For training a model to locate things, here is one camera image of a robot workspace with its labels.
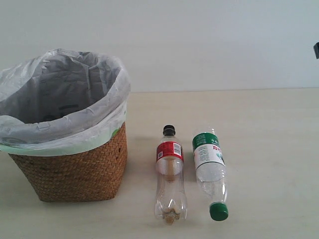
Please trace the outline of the white plastic bin liner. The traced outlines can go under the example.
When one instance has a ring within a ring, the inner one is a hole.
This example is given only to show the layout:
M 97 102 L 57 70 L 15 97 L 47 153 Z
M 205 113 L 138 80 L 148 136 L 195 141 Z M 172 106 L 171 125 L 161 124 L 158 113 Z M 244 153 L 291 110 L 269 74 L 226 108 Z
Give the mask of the white plastic bin liner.
M 0 149 L 27 156 L 86 152 L 126 120 L 130 77 L 120 59 L 54 49 L 0 73 Z

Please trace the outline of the brown woven wicker basket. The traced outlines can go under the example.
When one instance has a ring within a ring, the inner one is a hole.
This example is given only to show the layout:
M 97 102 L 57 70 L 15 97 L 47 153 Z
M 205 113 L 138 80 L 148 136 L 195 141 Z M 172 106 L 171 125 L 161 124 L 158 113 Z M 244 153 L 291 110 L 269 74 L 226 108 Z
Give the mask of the brown woven wicker basket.
M 10 154 L 43 202 L 92 202 L 115 197 L 127 164 L 126 125 L 107 143 L 78 154 Z

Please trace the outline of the clear bottle red label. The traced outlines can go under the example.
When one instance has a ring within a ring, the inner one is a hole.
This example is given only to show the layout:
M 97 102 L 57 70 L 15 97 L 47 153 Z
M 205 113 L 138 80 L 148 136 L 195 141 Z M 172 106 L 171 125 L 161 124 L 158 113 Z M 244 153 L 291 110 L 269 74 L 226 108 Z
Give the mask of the clear bottle red label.
M 155 217 L 166 225 L 183 221 L 187 216 L 183 170 L 182 145 L 175 136 L 174 126 L 166 125 L 163 128 L 163 137 L 157 146 L 155 199 Z

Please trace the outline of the clear bottle green cap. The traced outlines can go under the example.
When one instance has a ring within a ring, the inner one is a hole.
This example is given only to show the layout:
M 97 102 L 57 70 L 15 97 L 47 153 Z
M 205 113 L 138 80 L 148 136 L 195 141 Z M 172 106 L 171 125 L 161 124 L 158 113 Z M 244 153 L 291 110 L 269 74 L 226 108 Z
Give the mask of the clear bottle green cap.
M 197 129 L 192 148 L 197 184 L 210 199 L 210 217 L 214 221 L 224 221 L 229 216 L 227 170 L 215 130 L 210 126 Z

